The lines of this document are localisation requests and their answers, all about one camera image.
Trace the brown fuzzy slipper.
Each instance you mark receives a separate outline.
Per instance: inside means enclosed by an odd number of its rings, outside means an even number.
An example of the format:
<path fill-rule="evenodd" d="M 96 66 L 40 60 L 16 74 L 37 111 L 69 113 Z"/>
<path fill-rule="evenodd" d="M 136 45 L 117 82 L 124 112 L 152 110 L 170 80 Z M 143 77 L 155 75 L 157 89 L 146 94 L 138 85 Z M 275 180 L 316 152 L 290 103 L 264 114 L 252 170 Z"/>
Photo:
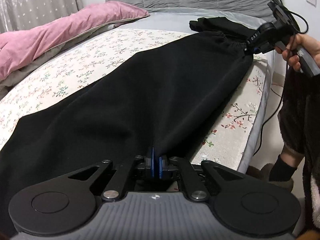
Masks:
<path fill-rule="evenodd" d="M 254 166 L 249 166 L 246 171 L 246 175 L 292 192 L 294 185 L 293 179 L 286 178 L 285 176 L 280 175 L 277 172 L 273 172 L 273 167 L 274 165 L 271 163 L 264 165 L 260 170 Z"/>

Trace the grey star curtain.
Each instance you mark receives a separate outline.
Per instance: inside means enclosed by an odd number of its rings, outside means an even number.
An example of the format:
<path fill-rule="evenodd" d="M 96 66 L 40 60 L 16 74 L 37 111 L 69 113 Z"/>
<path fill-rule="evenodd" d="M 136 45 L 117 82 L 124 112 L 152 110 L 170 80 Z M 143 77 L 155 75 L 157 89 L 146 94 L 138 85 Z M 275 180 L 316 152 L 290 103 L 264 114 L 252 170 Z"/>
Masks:
<path fill-rule="evenodd" d="M 28 30 L 82 8 L 82 0 L 1 0 L 1 33 Z"/>

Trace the black pants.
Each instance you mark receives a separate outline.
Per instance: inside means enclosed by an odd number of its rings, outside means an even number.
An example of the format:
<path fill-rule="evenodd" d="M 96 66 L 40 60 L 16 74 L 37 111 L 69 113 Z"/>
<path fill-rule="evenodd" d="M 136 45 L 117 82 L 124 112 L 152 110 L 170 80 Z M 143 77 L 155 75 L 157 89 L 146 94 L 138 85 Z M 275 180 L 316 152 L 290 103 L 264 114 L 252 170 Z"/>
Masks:
<path fill-rule="evenodd" d="M 26 115 L 1 150 L 1 232 L 25 187 L 154 150 L 190 159 L 253 62 L 242 43 L 205 31 L 141 51 L 59 103 Z"/>

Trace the dark fuzzy robe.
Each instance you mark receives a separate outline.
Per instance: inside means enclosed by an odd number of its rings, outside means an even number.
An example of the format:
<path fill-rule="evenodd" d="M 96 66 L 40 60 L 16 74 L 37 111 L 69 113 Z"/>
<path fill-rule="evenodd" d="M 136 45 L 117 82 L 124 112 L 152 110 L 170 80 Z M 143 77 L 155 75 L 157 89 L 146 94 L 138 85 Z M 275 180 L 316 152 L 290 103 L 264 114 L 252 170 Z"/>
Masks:
<path fill-rule="evenodd" d="M 288 70 L 279 126 L 285 146 L 305 157 L 305 228 L 319 231 L 319 75 Z"/>

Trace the pink duvet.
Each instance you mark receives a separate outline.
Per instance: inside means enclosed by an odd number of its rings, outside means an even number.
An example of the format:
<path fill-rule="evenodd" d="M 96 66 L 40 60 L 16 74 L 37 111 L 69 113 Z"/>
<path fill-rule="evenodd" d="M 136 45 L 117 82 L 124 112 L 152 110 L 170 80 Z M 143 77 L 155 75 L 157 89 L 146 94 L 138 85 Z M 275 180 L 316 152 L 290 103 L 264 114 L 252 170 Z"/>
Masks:
<path fill-rule="evenodd" d="M 29 30 L 1 33 L 1 81 L 46 51 L 95 27 L 148 16 L 150 14 L 145 9 L 109 1 L 89 5 L 74 14 Z"/>

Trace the floral bed sheet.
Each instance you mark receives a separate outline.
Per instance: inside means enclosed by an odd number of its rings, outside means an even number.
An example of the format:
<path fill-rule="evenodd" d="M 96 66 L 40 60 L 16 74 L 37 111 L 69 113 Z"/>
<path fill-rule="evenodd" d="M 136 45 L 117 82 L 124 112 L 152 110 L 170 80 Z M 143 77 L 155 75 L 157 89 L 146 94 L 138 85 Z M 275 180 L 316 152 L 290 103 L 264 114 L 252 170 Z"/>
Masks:
<path fill-rule="evenodd" d="M 137 52 L 185 37 L 168 30 L 117 28 L 42 64 L 1 100 L 1 144 L 22 116 L 43 110 L 115 70 Z M 259 139 L 274 70 L 274 53 L 255 55 L 243 81 L 205 136 L 193 164 L 209 159 L 245 172 Z"/>

